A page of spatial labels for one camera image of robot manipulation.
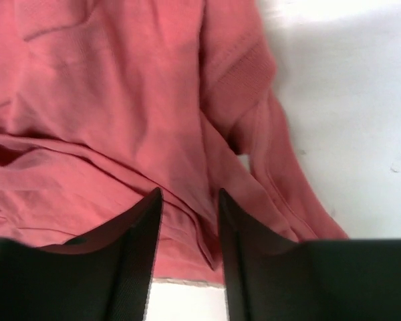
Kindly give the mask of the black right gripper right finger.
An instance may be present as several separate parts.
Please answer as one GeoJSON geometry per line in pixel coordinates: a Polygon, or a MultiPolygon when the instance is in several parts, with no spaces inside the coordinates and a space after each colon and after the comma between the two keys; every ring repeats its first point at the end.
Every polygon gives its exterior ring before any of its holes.
{"type": "Polygon", "coordinates": [[[401,239],[290,241],[219,193],[230,320],[401,320],[401,239]]]}

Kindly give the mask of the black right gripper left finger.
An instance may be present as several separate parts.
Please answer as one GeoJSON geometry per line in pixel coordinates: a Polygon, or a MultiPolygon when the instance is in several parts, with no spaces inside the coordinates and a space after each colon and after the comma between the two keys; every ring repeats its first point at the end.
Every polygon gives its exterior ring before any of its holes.
{"type": "Polygon", "coordinates": [[[0,237],[0,320],[142,320],[162,214],[154,189],[61,245],[0,237]]]}

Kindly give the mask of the pink t shirt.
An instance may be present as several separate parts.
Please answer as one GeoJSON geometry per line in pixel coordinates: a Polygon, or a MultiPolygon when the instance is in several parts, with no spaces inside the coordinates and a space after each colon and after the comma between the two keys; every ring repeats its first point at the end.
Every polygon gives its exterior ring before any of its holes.
{"type": "Polygon", "coordinates": [[[255,1],[0,1],[0,237],[63,243],[164,197],[155,276],[223,281],[219,191],[343,239],[305,179],[255,1]]]}

